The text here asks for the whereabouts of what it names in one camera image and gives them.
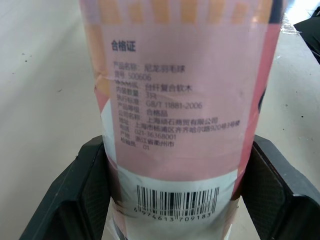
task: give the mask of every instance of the pink packaging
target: pink packaging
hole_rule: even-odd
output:
[[[282,0],[80,6],[111,169],[114,237],[228,239]]]

